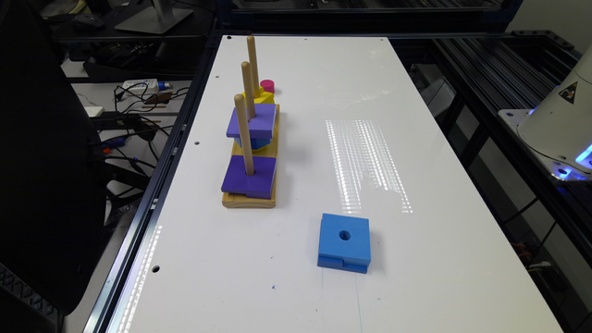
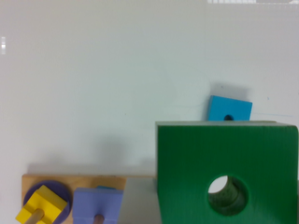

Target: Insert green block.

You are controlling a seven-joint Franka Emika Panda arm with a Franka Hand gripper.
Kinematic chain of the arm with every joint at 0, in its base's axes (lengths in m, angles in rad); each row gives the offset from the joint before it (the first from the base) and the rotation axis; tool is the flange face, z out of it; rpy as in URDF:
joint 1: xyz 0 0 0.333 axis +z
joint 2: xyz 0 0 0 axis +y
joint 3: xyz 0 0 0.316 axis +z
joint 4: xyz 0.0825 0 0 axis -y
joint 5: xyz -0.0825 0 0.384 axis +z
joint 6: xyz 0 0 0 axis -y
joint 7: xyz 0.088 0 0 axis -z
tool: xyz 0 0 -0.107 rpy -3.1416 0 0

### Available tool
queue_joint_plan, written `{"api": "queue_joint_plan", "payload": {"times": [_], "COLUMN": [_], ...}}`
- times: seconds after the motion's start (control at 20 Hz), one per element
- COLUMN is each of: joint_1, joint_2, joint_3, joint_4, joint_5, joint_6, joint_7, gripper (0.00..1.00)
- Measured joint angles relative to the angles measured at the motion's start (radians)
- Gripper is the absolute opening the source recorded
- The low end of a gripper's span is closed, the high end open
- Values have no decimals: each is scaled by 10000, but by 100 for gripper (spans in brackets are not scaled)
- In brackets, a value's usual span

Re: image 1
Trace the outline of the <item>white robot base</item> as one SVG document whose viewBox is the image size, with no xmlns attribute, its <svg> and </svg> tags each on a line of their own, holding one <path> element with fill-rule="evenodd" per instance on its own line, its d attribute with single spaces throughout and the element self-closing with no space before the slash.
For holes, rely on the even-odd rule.
<svg viewBox="0 0 592 333">
<path fill-rule="evenodd" d="M 553 179 L 591 180 L 591 51 L 533 109 L 498 116 Z"/>
</svg>

